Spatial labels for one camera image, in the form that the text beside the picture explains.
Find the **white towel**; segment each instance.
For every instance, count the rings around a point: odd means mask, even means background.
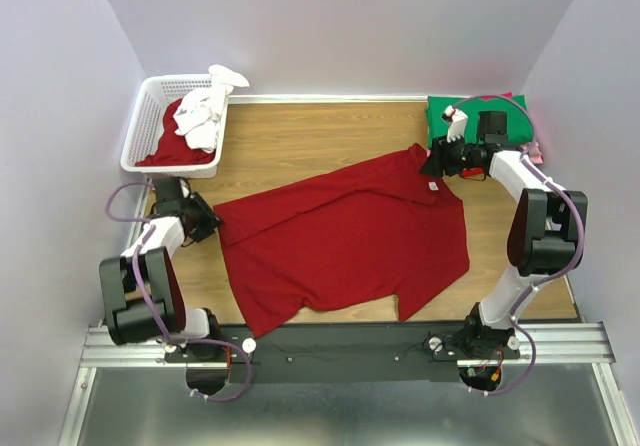
[[[220,120],[234,87],[247,87],[249,81],[239,73],[220,65],[209,68],[211,87],[190,91],[173,115],[176,134],[184,136],[191,149],[213,152],[218,144]]]

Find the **plastic basket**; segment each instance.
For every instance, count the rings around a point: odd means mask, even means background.
[[[126,171],[157,176],[184,176],[186,178],[212,178],[216,175],[222,156],[224,130],[227,123],[227,104],[220,118],[220,135],[213,161],[206,164],[188,166],[136,166],[158,147],[158,140],[164,132],[162,116],[167,106],[183,98],[194,88],[211,86],[208,74],[174,74],[154,76],[140,86],[138,98],[133,108],[127,137],[124,141],[120,165]]]

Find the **wooden table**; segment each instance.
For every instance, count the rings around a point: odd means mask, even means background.
[[[232,105],[216,177],[192,180],[191,186],[215,205],[405,149],[414,142],[424,145],[424,109],[424,103],[415,102]],[[506,239],[515,201],[492,179],[449,178],[447,183],[464,201],[471,269],[414,320],[464,318],[493,289],[507,265]],[[244,322],[217,235],[179,249],[173,265],[187,304],[210,308],[224,323]],[[557,280],[533,300],[523,317],[575,316],[566,283]],[[391,296],[339,311],[305,308],[292,321],[396,319],[396,298]]]

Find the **gray wall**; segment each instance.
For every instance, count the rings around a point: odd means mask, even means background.
[[[524,87],[547,170],[589,196],[585,258],[571,282],[586,317],[605,322],[636,422],[639,11],[640,0],[574,0]]]
[[[240,93],[518,91],[571,0],[109,0],[149,75]]]
[[[0,444],[56,444],[142,70],[106,0],[0,0]],[[133,212],[133,194],[119,203]]]

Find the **dark gray panel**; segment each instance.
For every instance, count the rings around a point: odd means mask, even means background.
[[[506,377],[523,367],[509,366]],[[482,398],[427,381],[259,384],[243,398],[190,398],[179,369],[98,372],[80,444],[418,446],[615,444],[591,365],[540,365]]]

